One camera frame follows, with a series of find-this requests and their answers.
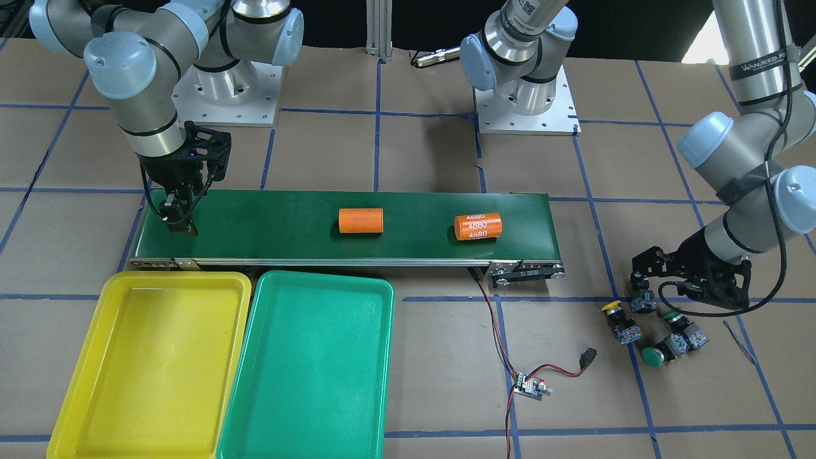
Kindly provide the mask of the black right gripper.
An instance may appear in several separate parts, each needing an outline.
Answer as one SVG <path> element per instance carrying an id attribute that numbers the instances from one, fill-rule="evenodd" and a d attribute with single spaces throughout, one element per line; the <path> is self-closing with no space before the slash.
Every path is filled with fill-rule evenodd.
<path id="1" fill-rule="evenodd" d="M 214 182 L 226 177 L 232 151 L 232 134 L 184 123 L 180 148 L 161 157 L 140 155 L 140 166 L 153 183 L 163 187 L 158 215 L 169 231 L 186 237 L 198 236 L 193 211 Z"/>

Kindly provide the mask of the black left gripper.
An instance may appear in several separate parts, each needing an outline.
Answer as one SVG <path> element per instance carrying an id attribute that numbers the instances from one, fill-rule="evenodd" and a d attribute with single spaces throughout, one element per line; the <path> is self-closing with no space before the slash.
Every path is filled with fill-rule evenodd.
<path id="1" fill-rule="evenodd" d="M 651 247 L 632 259 L 630 292 L 650 289 L 665 306 L 677 312 L 664 294 L 667 286 L 680 296 L 732 312 L 749 310 L 748 290 L 752 264 L 743 259 L 737 265 L 723 261 L 708 249 L 677 250 L 665 253 Z"/>

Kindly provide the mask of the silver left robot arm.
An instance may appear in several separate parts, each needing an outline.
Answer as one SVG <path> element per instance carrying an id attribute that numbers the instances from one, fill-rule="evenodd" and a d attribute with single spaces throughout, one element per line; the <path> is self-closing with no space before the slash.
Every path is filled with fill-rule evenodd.
<path id="1" fill-rule="evenodd" d="M 723 317 L 758 310 L 787 278 L 787 241 L 814 230 L 814 168 L 784 168 L 779 154 L 814 134 L 814 93 L 798 70 L 798 47 L 782 1 L 715 1 L 739 116 L 712 112 L 677 143 L 685 162 L 727 210 L 675 252 L 651 247 L 632 259 L 630 307 L 670 306 L 675 288 Z M 460 47 L 479 91 L 536 87 L 553 93 L 578 21 L 565 1 L 507 1 Z"/>

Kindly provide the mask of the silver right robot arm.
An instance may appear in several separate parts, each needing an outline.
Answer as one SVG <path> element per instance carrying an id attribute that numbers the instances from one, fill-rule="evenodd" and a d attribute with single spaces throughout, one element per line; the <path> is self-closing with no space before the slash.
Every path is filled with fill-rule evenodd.
<path id="1" fill-rule="evenodd" d="M 35 1 L 29 23 L 43 46 L 84 60 L 139 159 L 152 212 L 189 237 L 230 159 L 231 136 L 216 127 L 273 124 L 304 35 L 289 1 L 171 1 L 152 13 Z"/>

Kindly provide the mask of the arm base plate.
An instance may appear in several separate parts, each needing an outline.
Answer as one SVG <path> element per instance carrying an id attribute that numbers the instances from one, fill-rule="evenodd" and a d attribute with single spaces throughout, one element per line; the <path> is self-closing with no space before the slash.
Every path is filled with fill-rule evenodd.
<path id="1" fill-rule="evenodd" d="M 473 89 L 479 131 L 498 135 L 571 136 L 582 131 L 564 67 L 555 80 L 522 79 L 496 89 Z"/>
<path id="2" fill-rule="evenodd" d="M 252 61 L 218 73 L 193 67 L 172 94 L 178 119 L 203 127 L 271 128 L 285 70 Z"/>

